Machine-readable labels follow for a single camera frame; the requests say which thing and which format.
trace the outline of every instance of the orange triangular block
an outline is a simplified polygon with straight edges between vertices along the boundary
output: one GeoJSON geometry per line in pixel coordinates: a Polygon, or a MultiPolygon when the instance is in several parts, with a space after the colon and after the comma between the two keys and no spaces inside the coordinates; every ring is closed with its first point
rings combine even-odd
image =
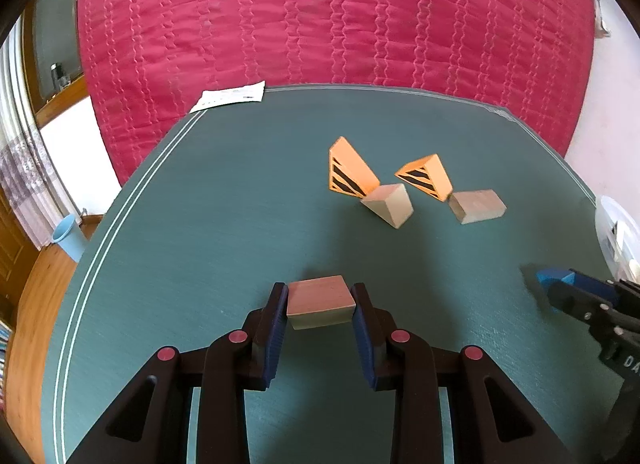
{"type": "Polygon", "coordinates": [[[329,189],[362,198],[379,186],[376,174],[349,142],[340,137],[329,149],[329,189]]]}
{"type": "Polygon", "coordinates": [[[437,154],[407,163],[396,171],[396,176],[442,202],[453,190],[437,154]]]}

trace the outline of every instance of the windowsill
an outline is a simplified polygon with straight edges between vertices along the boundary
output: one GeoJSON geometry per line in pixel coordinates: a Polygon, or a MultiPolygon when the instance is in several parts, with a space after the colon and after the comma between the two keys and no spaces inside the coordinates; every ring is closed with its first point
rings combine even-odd
{"type": "Polygon", "coordinates": [[[86,89],[84,74],[81,74],[71,82],[71,85],[62,89],[60,93],[53,96],[53,98],[44,104],[44,107],[36,112],[36,124],[38,128],[43,128],[44,125],[54,120],[69,107],[75,105],[87,96],[89,96],[89,93],[86,89]]]}

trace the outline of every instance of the red bedspread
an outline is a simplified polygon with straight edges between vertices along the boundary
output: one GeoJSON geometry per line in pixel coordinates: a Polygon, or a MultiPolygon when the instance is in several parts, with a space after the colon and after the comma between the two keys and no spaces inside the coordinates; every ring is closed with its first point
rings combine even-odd
{"type": "Polygon", "coordinates": [[[84,73],[126,181],[203,89],[410,86],[508,107],[564,154],[593,0],[78,0],[84,73]]]}

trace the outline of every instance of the wooden block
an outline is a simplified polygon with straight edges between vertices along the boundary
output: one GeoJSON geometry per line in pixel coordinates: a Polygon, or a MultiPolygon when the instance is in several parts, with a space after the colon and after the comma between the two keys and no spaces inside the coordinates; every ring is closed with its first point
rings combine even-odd
{"type": "Polygon", "coordinates": [[[442,202],[453,190],[437,154],[407,163],[396,171],[396,176],[442,202]]]}
{"type": "Polygon", "coordinates": [[[383,184],[360,201],[373,213],[398,229],[414,212],[404,184],[383,184]]]}
{"type": "Polygon", "coordinates": [[[356,303],[341,276],[289,284],[287,318],[294,329],[351,321],[356,303]]]}
{"type": "Polygon", "coordinates": [[[461,224],[495,219],[507,210],[492,189],[456,191],[449,197],[449,206],[461,224]]]}
{"type": "Polygon", "coordinates": [[[379,186],[376,174],[349,142],[340,137],[329,149],[329,189],[362,198],[379,186]]]}

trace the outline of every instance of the green table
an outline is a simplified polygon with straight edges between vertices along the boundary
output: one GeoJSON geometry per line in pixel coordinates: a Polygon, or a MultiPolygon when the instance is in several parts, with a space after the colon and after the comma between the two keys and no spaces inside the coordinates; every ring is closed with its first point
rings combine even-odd
{"type": "MultiPolygon", "coordinates": [[[[433,346],[482,346],[589,462],[620,380],[584,325],[525,280],[535,264],[607,278],[593,213],[562,159],[477,102],[306,85],[189,115],[125,185],[66,292],[42,391],[47,462],[71,454],[157,348],[207,346],[261,307],[273,282],[326,275],[365,282],[377,307],[433,346]],[[396,231],[328,190],[328,148],[341,135],[383,184],[438,153],[456,190],[492,188],[507,212],[462,226],[409,187],[415,212],[396,231]]],[[[388,462],[394,394],[370,391],[359,365],[350,325],[287,333],[271,388],[246,394],[253,462],[388,462]]]]}

